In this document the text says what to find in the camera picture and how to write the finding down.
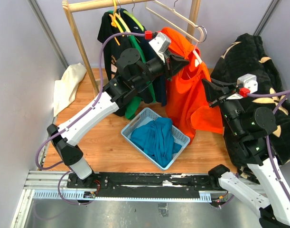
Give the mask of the pink plastic hanger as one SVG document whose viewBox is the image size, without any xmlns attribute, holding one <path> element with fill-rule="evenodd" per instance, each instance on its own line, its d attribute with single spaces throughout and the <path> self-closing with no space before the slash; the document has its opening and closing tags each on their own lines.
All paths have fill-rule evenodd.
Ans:
<svg viewBox="0 0 290 228">
<path fill-rule="evenodd" d="M 195 61 L 194 61 L 194 67 L 198 67 L 201 63 L 202 63 L 202 59 L 200 57 L 200 55 L 198 54 L 198 52 L 196 51 L 196 48 L 198 46 L 199 43 L 203 43 L 206 41 L 207 38 L 207 30 L 204 26 L 196 26 L 196 29 L 198 29 L 201 33 L 201 38 L 199 41 L 196 41 L 194 38 L 191 38 L 191 35 L 187 36 L 188 39 L 195 41 L 196 44 L 194 46 L 194 49 L 192 51 L 193 55 L 195 56 Z"/>
</svg>

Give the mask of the orange t shirt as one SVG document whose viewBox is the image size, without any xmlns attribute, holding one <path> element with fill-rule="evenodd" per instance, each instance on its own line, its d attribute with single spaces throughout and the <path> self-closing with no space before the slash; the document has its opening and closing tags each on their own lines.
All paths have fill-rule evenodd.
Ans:
<svg viewBox="0 0 290 228">
<path fill-rule="evenodd" d="M 195 45 L 172 28 L 164 27 L 161 31 L 171 40 L 170 51 L 189 60 L 189 65 L 167 82 L 168 118 L 191 140 L 194 139 L 197 130 L 223 134 L 220 109 L 209 107 L 201 81 L 211 80 L 208 68 L 204 61 L 198 67 L 194 67 L 196 58 L 192 51 Z"/>
</svg>

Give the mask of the white plastic hanger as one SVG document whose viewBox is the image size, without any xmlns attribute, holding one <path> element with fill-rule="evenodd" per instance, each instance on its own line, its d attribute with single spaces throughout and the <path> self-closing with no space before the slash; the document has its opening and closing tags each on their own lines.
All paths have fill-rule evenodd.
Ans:
<svg viewBox="0 0 290 228">
<path fill-rule="evenodd" d="M 185 35 L 187 40 L 194 41 L 196 43 L 204 43 L 207 39 L 207 30 L 204 26 L 198 25 L 196 23 L 201 1 L 200 0 L 192 1 L 188 17 L 185 17 L 184 15 L 176 11 L 175 9 L 176 2 L 177 0 L 174 2 L 173 7 L 171 8 L 158 0 L 152 1 L 154 5 L 159 6 L 162 9 L 169 12 L 168 17 L 165 17 L 156 12 L 155 10 L 153 10 L 152 8 L 150 8 L 147 2 L 145 3 L 145 9 L 154 16 L 168 23 L 170 26 L 172 26 L 174 29 L 176 29 L 183 35 Z M 187 23 L 187 28 L 184 29 L 181 26 L 179 26 L 175 22 L 175 19 L 180 19 L 181 21 Z"/>
</svg>

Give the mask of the teal blue t shirt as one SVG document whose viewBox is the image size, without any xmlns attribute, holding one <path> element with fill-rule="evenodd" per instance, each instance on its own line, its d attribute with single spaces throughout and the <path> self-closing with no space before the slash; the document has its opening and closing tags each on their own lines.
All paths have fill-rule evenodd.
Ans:
<svg viewBox="0 0 290 228">
<path fill-rule="evenodd" d="M 178 153 L 182 147 L 175 143 L 171 129 L 172 120 L 159 117 L 135 129 L 131 141 L 164 168 L 171 162 L 173 154 Z"/>
</svg>

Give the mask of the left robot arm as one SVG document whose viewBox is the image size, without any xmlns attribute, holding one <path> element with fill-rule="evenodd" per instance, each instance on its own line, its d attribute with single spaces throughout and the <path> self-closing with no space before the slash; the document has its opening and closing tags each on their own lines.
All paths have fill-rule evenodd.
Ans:
<svg viewBox="0 0 290 228">
<path fill-rule="evenodd" d="M 141 96 L 146 103 L 151 98 L 146 93 L 149 85 L 160 75 L 170 80 L 189 64 L 184 57 L 169 49 L 159 52 L 148 62 L 142 62 L 135 48 L 124 50 L 116 62 L 117 73 L 91 103 L 63 126 L 51 124 L 47 128 L 51 143 L 64 164 L 78 177 L 84 188 L 94 184 L 94 171 L 78 147 L 80 140 L 101 120 L 123 109 L 134 97 Z"/>
</svg>

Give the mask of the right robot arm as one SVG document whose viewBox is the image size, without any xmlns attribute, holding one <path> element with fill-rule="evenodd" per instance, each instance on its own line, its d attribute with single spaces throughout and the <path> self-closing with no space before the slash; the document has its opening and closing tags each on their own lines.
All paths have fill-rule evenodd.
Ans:
<svg viewBox="0 0 290 228">
<path fill-rule="evenodd" d="M 263 228 L 290 228 L 290 187 L 269 142 L 269 136 L 277 128 L 275 111 L 259 107 L 246 112 L 240 104 L 243 98 L 260 97 L 257 77 L 246 74 L 235 83 L 215 79 L 203 79 L 202 83 L 209 106 L 220 108 L 231 130 L 234 154 L 254 173 L 264 194 L 241 182 L 222 164 L 209 171 L 209 187 L 222 188 L 237 197 L 256 215 Z"/>
</svg>

